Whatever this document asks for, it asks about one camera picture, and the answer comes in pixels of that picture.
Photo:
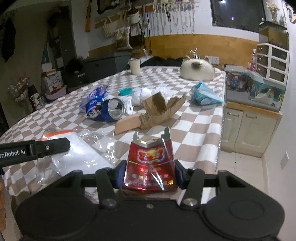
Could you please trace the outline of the person left hand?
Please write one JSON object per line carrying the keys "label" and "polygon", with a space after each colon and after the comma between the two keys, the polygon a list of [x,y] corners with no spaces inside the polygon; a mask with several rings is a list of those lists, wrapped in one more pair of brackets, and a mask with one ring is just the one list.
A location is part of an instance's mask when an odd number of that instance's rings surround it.
{"label": "person left hand", "polygon": [[5,193],[4,185],[0,182],[0,232],[6,229],[6,211],[5,211]]}

